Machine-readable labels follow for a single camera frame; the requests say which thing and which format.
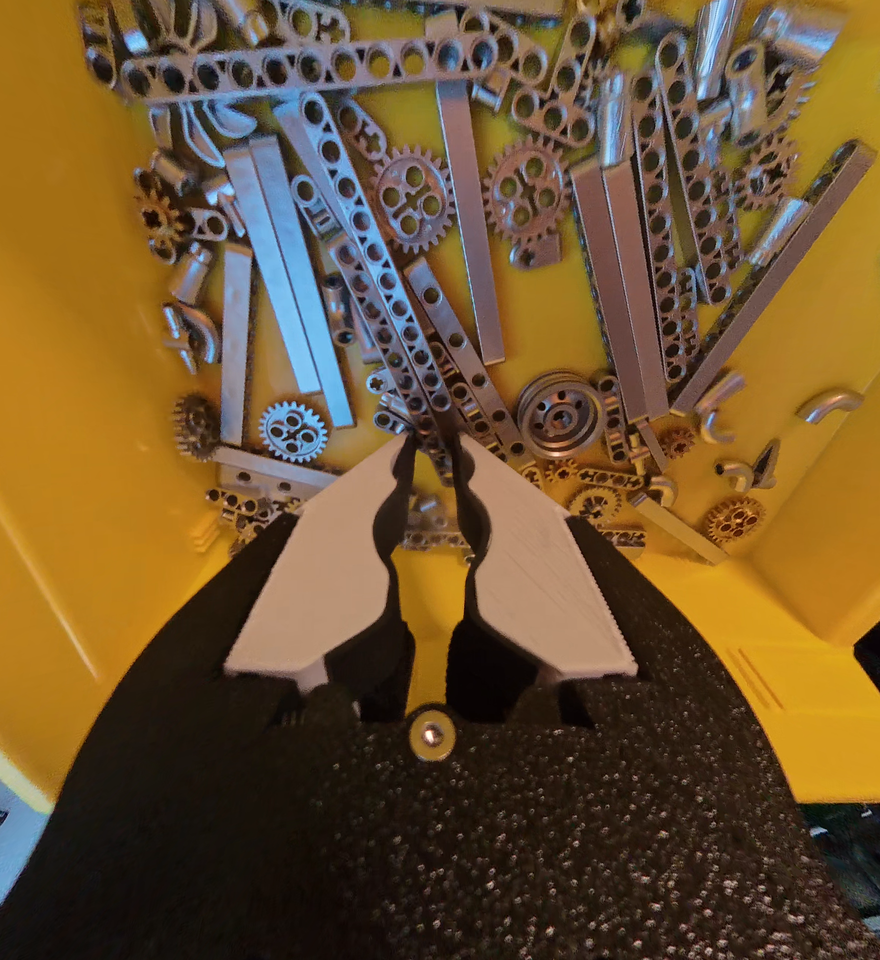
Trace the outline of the small gold gear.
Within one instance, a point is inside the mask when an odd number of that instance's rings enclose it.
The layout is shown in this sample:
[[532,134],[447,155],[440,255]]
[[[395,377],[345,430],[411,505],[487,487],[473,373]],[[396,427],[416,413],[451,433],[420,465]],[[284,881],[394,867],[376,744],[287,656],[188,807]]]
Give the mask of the small gold gear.
[[764,504],[755,497],[737,494],[721,500],[707,511],[703,532],[718,546],[741,542],[760,528],[766,513]]

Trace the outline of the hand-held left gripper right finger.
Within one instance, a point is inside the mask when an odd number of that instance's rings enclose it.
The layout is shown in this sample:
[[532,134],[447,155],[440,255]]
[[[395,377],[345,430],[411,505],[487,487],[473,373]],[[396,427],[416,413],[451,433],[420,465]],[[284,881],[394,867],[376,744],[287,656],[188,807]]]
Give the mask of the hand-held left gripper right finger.
[[473,561],[447,683],[635,678],[638,663],[571,515],[465,433],[457,437],[454,478],[458,526]]

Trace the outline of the pile of silver beam parts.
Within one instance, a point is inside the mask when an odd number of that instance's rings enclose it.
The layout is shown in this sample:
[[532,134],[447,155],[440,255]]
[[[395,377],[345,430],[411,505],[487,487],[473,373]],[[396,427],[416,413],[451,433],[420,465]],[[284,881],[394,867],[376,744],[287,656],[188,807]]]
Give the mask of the pile of silver beam parts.
[[[77,2],[90,75],[140,106],[133,173],[171,266],[168,348],[220,398],[174,407],[231,552],[321,488],[357,424],[340,351],[372,365],[372,424],[444,485],[461,430],[626,556],[633,510],[701,557],[666,472],[729,445],[728,364],[877,158],[841,144],[800,195],[789,138],[846,11],[706,2],[363,2],[425,16],[363,38],[344,2]],[[539,459],[516,422],[534,378],[586,378],[601,438]]]

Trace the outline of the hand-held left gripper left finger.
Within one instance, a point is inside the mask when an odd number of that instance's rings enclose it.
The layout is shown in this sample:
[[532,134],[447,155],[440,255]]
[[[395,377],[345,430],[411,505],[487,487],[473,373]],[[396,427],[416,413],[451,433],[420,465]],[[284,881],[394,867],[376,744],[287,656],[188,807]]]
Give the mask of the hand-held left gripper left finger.
[[298,510],[224,670],[334,682],[360,701],[404,673],[407,629],[391,554],[406,529],[416,444],[397,437]]

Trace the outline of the silver pulley wheel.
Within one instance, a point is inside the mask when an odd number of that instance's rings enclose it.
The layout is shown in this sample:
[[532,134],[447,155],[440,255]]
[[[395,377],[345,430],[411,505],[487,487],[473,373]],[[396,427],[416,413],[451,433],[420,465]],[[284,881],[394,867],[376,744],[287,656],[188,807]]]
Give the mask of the silver pulley wheel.
[[550,370],[520,392],[516,423],[537,458],[575,457],[602,438],[602,401],[584,376],[569,369]]

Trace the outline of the yellow plastic bin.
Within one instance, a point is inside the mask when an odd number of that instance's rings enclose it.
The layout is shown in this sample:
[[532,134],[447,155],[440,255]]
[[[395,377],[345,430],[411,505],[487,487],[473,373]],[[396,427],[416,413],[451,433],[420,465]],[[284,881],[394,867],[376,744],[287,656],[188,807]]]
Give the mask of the yellow plastic bin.
[[[877,153],[728,366],[745,388],[668,463],[700,530],[735,489],[716,463],[774,440],[758,532],[712,566],[626,497],[636,562],[741,684],[802,803],[880,801],[880,693],[852,648],[880,619],[880,2],[848,20],[789,139],[802,194],[857,138]],[[83,63],[74,2],[0,2],[0,774],[45,808],[123,672],[218,572],[234,534],[171,411],[219,398],[164,345],[169,270],[132,171],[146,119]]]

